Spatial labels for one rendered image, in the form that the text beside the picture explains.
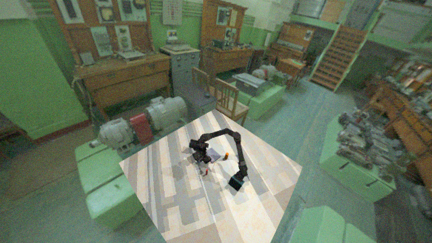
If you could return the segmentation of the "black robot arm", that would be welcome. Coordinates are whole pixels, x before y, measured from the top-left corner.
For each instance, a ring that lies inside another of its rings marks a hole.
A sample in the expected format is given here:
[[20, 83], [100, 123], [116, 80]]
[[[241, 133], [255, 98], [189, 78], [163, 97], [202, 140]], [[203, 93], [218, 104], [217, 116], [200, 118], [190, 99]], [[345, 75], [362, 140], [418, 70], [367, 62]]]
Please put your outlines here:
[[[198, 139], [198, 140], [191, 139], [190, 143], [189, 143], [189, 147], [194, 148], [194, 149], [198, 148], [199, 151], [204, 152], [206, 150], [206, 148], [209, 147], [209, 144], [205, 143], [206, 141], [208, 141], [214, 137], [224, 135], [224, 134], [229, 134], [235, 140], [237, 150], [238, 150], [239, 171], [235, 174], [234, 177], [241, 182], [242, 179], [244, 179], [244, 177], [246, 177], [248, 175], [247, 174], [247, 168], [248, 167], [246, 165], [246, 162], [244, 161], [244, 156], [242, 153], [242, 145], [241, 145], [242, 139], [241, 139], [241, 134], [239, 132], [234, 132], [228, 128], [225, 128], [223, 130], [219, 130], [219, 131], [216, 131], [213, 133], [202, 134], [200, 136], [200, 139]], [[202, 157], [202, 155], [199, 153], [199, 151], [196, 151], [192, 154], [196, 161], [200, 160], [200, 158]]]

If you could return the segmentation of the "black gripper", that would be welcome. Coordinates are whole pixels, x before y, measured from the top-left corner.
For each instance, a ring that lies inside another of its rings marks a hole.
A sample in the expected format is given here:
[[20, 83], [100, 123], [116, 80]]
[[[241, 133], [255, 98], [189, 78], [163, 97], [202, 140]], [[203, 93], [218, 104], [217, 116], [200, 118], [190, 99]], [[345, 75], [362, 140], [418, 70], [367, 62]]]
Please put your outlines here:
[[[196, 149], [194, 149], [194, 150], [195, 150], [195, 152], [196, 152], [196, 151], [199, 151], [198, 148], [196, 148]], [[207, 164], [209, 161], [211, 161], [210, 156], [208, 156], [208, 155], [205, 154], [206, 151], [207, 151], [207, 150], [205, 150], [204, 152], [199, 151], [199, 153], [202, 155], [202, 158], [201, 158], [201, 159], [202, 159], [202, 161], [203, 161], [205, 164]]]

